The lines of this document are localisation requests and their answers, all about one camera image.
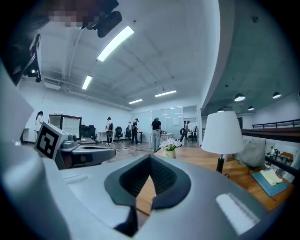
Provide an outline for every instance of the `ceiling light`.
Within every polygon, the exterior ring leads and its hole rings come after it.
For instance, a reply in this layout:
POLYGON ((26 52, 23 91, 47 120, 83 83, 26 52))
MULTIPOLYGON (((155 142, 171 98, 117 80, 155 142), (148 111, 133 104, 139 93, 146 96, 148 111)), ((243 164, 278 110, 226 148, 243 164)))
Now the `ceiling light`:
POLYGON ((99 54, 98 60, 104 61, 107 56, 118 46, 120 45, 126 38, 128 38, 131 34, 133 34, 133 30, 127 26, 121 32, 118 33, 117 36, 113 38, 112 41, 103 49, 103 51, 99 54))
POLYGON ((273 98, 276 99, 276 98, 279 98, 279 97, 281 97, 281 94, 279 92, 274 92, 273 98))
POLYGON ((86 90, 90 81, 92 80, 92 76, 87 75, 87 77, 85 78, 84 84, 82 86, 82 89, 86 90))
POLYGON ((142 99, 139 99, 139 100, 136 100, 136 101, 132 101, 129 104, 138 103, 138 102, 142 102, 142 99))
POLYGON ((235 97, 234 97, 234 100, 235 100, 236 102, 243 101, 244 99, 245 99, 245 96, 244 96, 243 94, 241 94, 241 93, 238 93, 238 94, 235 95, 235 97))
POLYGON ((167 95, 167 94, 170 94, 170 93, 175 93, 176 90, 173 90, 173 91, 170 91, 170 92, 164 92, 164 93, 161 93, 161 94, 157 94, 157 95, 154 95, 155 97, 160 97, 160 96, 163 96, 163 95, 167 95))

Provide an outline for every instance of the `white ceiling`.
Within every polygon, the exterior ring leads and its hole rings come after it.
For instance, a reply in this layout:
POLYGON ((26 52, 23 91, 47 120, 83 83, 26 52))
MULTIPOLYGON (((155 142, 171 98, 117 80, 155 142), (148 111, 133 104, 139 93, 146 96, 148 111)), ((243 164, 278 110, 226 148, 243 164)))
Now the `white ceiling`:
MULTIPOLYGON (((191 35, 191 29, 204 23, 187 17, 193 1, 120 0, 116 10, 123 20, 105 38, 98 38, 94 30, 66 29, 60 23, 49 23, 42 30, 42 77, 60 80, 68 91, 131 108, 196 96, 196 81, 201 78, 195 62, 198 49, 192 44, 195 33, 191 35), (104 62, 96 61, 103 48, 126 26, 134 34, 104 62), (87 75, 93 80, 84 91, 81 87, 87 75), (154 97, 163 90, 177 93, 154 97), (128 105, 140 98, 143 102, 128 105)), ((201 15, 202 11, 199 9, 196 14, 201 15)), ((196 29, 205 32, 209 26, 205 24, 196 29)), ((209 42, 205 34, 201 37, 209 42)), ((203 54, 202 58, 205 61, 207 56, 203 54)))
POLYGON ((300 72, 291 45, 276 21, 254 1, 235 1, 232 46, 219 84, 202 115, 218 108, 247 113, 276 101, 273 93, 287 96, 300 90, 300 72), (253 23, 252 15, 259 21, 253 23), (235 103, 237 93, 245 95, 235 103))

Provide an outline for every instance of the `wooden floor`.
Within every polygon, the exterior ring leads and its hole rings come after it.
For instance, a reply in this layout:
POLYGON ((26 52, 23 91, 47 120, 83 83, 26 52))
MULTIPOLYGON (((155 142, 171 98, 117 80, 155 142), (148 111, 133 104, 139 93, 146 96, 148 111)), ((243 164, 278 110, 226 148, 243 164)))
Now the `wooden floor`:
MULTIPOLYGON (((184 145, 183 147, 190 147, 190 148, 199 148, 198 142, 188 142, 188 140, 183 140, 184 145)), ((25 144, 27 147, 34 148, 33 143, 25 144)), ((104 148, 114 148, 116 150, 116 156, 108 161, 103 162, 102 164, 108 164, 112 162, 121 161, 127 158, 136 157, 139 155, 145 154, 152 154, 152 150, 149 148, 148 142, 143 142, 141 144, 134 144, 131 145, 131 141, 114 141, 111 146, 106 145, 105 143, 101 144, 98 142, 96 146, 104 147, 104 148)), ((148 216, 140 213, 137 211, 137 218, 138 218, 138 227, 141 228, 142 225, 148 219, 148 216)))

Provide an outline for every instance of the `white lamp shade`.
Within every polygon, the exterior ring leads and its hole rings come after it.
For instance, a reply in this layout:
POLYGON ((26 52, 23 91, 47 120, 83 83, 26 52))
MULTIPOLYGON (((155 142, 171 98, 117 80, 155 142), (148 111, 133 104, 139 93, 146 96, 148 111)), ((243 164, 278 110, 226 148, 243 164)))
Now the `white lamp shade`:
POLYGON ((234 111, 208 115, 202 149, 218 154, 238 153, 244 150, 243 136, 234 111))

